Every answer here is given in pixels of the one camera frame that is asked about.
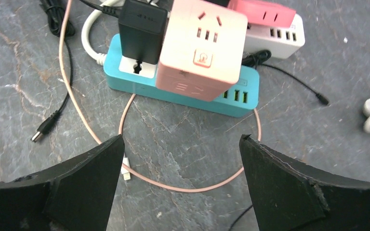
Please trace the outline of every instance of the pink power strip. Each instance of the pink power strip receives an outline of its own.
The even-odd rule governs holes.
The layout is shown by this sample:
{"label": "pink power strip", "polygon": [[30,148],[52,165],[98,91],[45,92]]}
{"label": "pink power strip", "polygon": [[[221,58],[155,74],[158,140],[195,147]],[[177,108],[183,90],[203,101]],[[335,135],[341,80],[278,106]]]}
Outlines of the pink power strip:
{"label": "pink power strip", "polygon": [[243,13],[249,23],[289,28],[296,11],[283,5],[260,0],[230,0],[229,9]]}
{"label": "pink power strip", "polygon": [[202,0],[175,0],[157,70],[161,90],[212,101],[239,80],[247,17]]}

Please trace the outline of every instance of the power plug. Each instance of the power plug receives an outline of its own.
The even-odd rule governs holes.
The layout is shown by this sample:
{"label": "power plug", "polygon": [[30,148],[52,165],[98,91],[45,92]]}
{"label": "power plug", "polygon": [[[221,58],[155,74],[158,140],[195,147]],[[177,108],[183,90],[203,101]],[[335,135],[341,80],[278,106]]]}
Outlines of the power plug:
{"label": "power plug", "polygon": [[119,16],[123,56],[157,64],[168,12],[138,0],[125,0]]}
{"label": "power plug", "polygon": [[210,102],[239,80],[247,17],[202,0],[175,0],[158,89]]}
{"label": "power plug", "polygon": [[289,28],[296,11],[283,5],[260,0],[231,0],[229,9],[245,14],[251,24]]}
{"label": "power plug", "polygon": [[304,44],[303,20],[296,14],[289,28],[249,25],[244,51],[269,50],[273,58],[287,59]]}

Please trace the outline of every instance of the white power strip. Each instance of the white power strip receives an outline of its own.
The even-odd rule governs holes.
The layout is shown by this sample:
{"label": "white power strip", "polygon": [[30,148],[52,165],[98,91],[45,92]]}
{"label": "white power strip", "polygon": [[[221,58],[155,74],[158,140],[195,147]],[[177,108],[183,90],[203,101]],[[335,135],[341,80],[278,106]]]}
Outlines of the white power strip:
{"label": "white power strip", "polygon": [[270,50],[273,58],[287,59],[305,44],[303,20],[296,14],[290,28],[249,25],[244,51]]}

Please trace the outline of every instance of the black power adapter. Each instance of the black power adapter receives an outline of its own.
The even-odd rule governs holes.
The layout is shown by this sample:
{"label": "black power adapter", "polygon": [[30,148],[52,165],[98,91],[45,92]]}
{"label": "black power adapter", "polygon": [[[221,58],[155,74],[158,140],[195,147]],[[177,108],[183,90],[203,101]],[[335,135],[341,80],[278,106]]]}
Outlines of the black power adapter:
{"label": "black power adapter", "polygon": [[119,15],[122,55],[138,63],[157,64],[168,11],[138,0],[126,0]]}

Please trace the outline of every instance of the gray marble surface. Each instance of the gray marble surface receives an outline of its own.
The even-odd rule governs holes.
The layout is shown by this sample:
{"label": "gray marble surface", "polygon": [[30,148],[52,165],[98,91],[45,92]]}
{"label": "gray marble surface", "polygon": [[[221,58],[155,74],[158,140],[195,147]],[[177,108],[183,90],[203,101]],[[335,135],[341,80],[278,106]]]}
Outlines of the gray marble surface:
{"label": "gray marble surface", "polygon": [[[161,0],[161,6],[169,9],[171,1]],[[257,109],[263,142],[322,170],[370,181],[370,134],[362,131],[360,113],[370,97],[370,0],[277,2],[303,17],[306,44],[289,59],[269,63],[310,83],[331,105],[320,106],[292,79],[261,67]],[[71,21],[79,31],[90,12],[77,0],[73,3]],[[107,52],[116,33],[116,19],[101,16],[92,28],[92,46]],[[70,44],[78,102],[94,131],[106,140],[117,134],[130,95],[108,88],[102,67],[85,53],[79,32]],[[96,145],[71,103],[49,137],[30,141],[66,92],[57,51],[58,38],[50,34],[38,1],[0,0],[0,181],[48,168]],[[238,140],[246,133],[256,134],[253,114],[231,118],[141,96],[124,128],[134,169],[186,188],[212,185],[235,173],[242,166]],[[222,231],[250,204],[243,174],[222,188],[198,194],[120,178],[107,230]],[[236,229],[258,230],[254,211]]]}

